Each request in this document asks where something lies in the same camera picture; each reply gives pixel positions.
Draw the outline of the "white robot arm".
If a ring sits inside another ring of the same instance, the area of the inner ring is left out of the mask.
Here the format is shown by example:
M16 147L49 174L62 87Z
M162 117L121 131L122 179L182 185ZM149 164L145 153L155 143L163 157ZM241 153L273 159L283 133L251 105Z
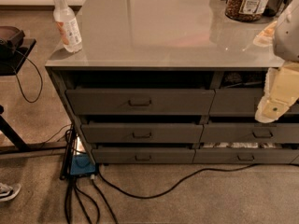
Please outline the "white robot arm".
M272 28L273 51L284 63L280 68L269 68L255 119L261 123L278 120L299 99L299 0L292 0L278 20L263 29Z

